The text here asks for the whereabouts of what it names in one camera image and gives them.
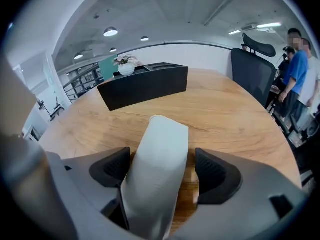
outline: blue shirt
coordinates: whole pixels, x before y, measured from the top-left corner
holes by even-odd
[[[306,75],[308,71],[308,56],[304,50],[298,51],[290,62],[289,68],[283,79],[283,83],[287,86],[290,78],[296,80],[295,86],[292,91],[296,94],[300,94],[302,86],[305,83]]]

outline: recessed light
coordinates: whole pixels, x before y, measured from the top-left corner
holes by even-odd
[[[141,41],[142,42],[145,42],[145,41],[148,41],[149,40],[149,37],[147,37],[146,35],[144,35],[143,37],[141,37]]]
[[[115,36],[116,34],[118,34],[118,30],[115,27],[111,26],[104,31],[103,35],[105,37],[112,37],[112,36]]]
[[[230,32],[229,35],[238,34],[238,33],[240,33],[240,32],[241,32],[240,30],[236,30],[236,31]]]
[[[280,27],[281,23],[277,22],[277,23],[269,23],[269,24],[263,24],[263,25],[258,25],[256,26],[258,29],[262,29],[262,28],[271,28],[271,27]]]
[[[80,52],[78,52],[76,55],[74,55],[74,59],[75,59],[75,60],[79,60],[79,59],[81,59],[82,57],[83,57],[83,54],[80,53]]]

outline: black organizer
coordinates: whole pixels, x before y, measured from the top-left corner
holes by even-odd
[[[187,90],[187,66],[162,62],[138,66],[132,75],[113,75],[97,87],[110,111]]]

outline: white flowers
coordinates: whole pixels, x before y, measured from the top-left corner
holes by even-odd
[[[130,55],[119,56],[119,57],[115,58],[113,61],[114,65],[124,65],[124,64],[128,64],[128,63],[133,64],[136,67],[143,65],[140,61],[137,60],[137,58],[135,56],[130,56]]]

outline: man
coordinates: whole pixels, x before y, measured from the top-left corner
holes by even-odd
[[[302,86],[304,85],[308,71],[308,56],[302,46],[301,33],[296,28],[291,28],[288,31],[288,46],[294,48],[297,53],[294,55],[288,70],[283,79],[283,85],[280,88],[282,92],[278,97],[276,111],[284,121],[289,115],[298,100]]]
[[[320,60],[312,56],[311,45],[307,39],[302,38],[302,43],[303,46],[301,48],[308,56],[308,70],[300,96],[293,110],[293,116],[296,121],[308,111],[308,108],[312,107],[320,86]]]
[[[242,46],[242,50],[247,52],[248,47],[245,44],[241,44],[241,46]]]
[[[293,49],[292,47],[289,47],[289,46],[285,48],[285,52],[286,52],[286,55],[283,54],[284,61],[278,67],[278,74],[279,75],[273,83],[273,85],[277,86],[278,88],[281,87],[282,81],[285,78],[285,75],[286,75],[286,72],[289,68],[290,62],[296,54],[295,49]]]

